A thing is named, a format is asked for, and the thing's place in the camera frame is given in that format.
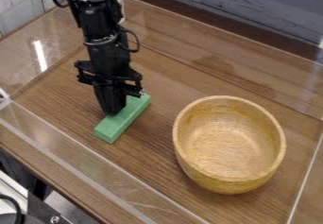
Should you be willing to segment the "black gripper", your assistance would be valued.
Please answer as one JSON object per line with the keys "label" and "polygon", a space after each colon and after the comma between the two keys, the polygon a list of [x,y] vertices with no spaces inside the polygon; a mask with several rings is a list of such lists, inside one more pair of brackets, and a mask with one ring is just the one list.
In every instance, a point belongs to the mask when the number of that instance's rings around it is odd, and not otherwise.
{"label": "black gripper", "polygon": [[[84,45],[89,60],[77,60],[80,83],[93,85],[94,95],[105,114],[117,114],[127,105],[127,95],[141,96],[143,76],[131,66],[131,53],[139,51],[128,48],[127,34],[117,33],[98,40],[85,40]],[[112,110],[109,106],[109,88],[112,94]]]}

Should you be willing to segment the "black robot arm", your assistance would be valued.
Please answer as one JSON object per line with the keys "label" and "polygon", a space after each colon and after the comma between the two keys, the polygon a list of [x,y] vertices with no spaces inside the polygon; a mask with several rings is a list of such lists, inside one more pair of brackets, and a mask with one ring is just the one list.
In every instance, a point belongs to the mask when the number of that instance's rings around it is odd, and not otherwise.
{"label": "black robot arm", "polygon": [[70,9],[82,33],[89,59],[74,62],[78,82],[93,87],[104,113],[114,115],[127,106],[127,97],[139,97],[143,91],[143,76],[129,66],[140,48],[128,45],[132,31],[120,24],[122,6],[117,0],[65,0],[56,6]]}

